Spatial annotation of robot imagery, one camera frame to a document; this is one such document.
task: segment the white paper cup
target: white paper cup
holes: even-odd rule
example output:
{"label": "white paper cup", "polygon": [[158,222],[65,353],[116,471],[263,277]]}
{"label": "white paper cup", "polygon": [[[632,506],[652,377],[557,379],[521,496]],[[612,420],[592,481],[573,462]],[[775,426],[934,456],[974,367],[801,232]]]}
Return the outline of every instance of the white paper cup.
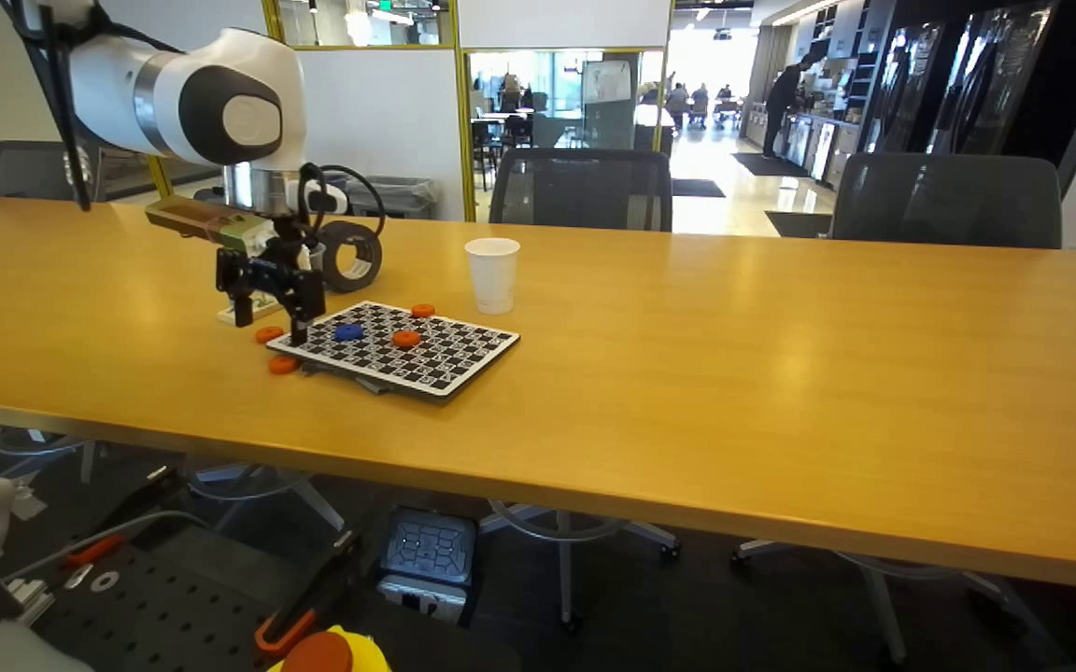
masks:
{"label": "white paper cup", "polygon": [[513,311],[517,237],[472,237],[467,245],[472,292],[481,312]]}

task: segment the wooden table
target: wooden table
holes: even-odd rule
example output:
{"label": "wooden table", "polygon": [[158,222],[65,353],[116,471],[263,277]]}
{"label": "wooden table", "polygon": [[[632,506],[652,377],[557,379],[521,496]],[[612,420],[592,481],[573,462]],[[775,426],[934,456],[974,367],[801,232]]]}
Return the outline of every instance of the wooden table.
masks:
{"label": "wooden table", "polygon": [[[479,232],[333,306],[479,316]],[[0,201],[0,420],[1076,581],[1076,255],[502,232],[522,344],[429,404],[271,377],[137,207]]]}

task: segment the chair backrest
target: chair backrest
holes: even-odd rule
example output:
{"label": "chair backrest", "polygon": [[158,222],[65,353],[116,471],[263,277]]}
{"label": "chair backrest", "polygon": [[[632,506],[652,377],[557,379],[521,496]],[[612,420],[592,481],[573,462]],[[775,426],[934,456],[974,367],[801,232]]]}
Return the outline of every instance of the chair backrest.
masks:
{"label": "chair backrest", "polygon": [[498,170],[490,219],[672,232],[670,155],[639,148],[517,148]]}
{"label": "chair backrest", "polygon": [[1061,245],[1056,166],[999,151],[858,151],[846,163],[828,236]]}
{"label": "chair backrest", "polygon": [[70,201],[60,143],[0,143],[0,199]]}

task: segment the gray floor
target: gray floor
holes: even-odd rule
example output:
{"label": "gray floor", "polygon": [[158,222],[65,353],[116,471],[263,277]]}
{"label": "gray floor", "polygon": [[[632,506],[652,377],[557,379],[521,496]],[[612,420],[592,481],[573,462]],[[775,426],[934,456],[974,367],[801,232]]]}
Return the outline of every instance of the gray floor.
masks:
{"label": "gray floor", "polygon": [[[106,446],[89,485],[79,485],[75,459],[48,467],[34,481],[48,501],[48,512],[15,526],[0,566],[10,572],[89,530],[121,491],[163,459],[172,456]],[[365,565],[375,565],[389,518],[401,506],[435,506],[467,518],[487,512],[487,504],[465,496],[429,496],[342,479],[317,479],[317,485],[365,538]],[[207,518],[222,515],[222,506],[196,496],[176,496],[176,504]],[[287,566],[314,566],[333,538],[330,526],[290,496],[247,506],[229,530]],[[867,593],[848,565],[826,552],[786,552],[764,557],[735,576],[728,566],[733,538],[679,533],[679,542],[684,561],[675,566],[660,566],[655,548],[628,538],[578,548],[576,596],[588,624],[567,638],[557,627],[557,552],[521,533],[481,538],[472,624],[447,638],[437,635],[437,640],[472,638],[479,650],[502,645],[513,650],[527,672],[881,669],[886,650],[876,635]],[[1076,660],[1076,591],[1020,584],[1020,593],[1051,624],[1069,660]],[[908,669],[914,672],[1039,669],[1023,654],[1020,635],[992,608],[974,604],[957,581],[894,581],[894,596],[913,645]],[[344,611],[365,630],[414,624],[414,617],[379,599],[370,584],[363,584]]]}

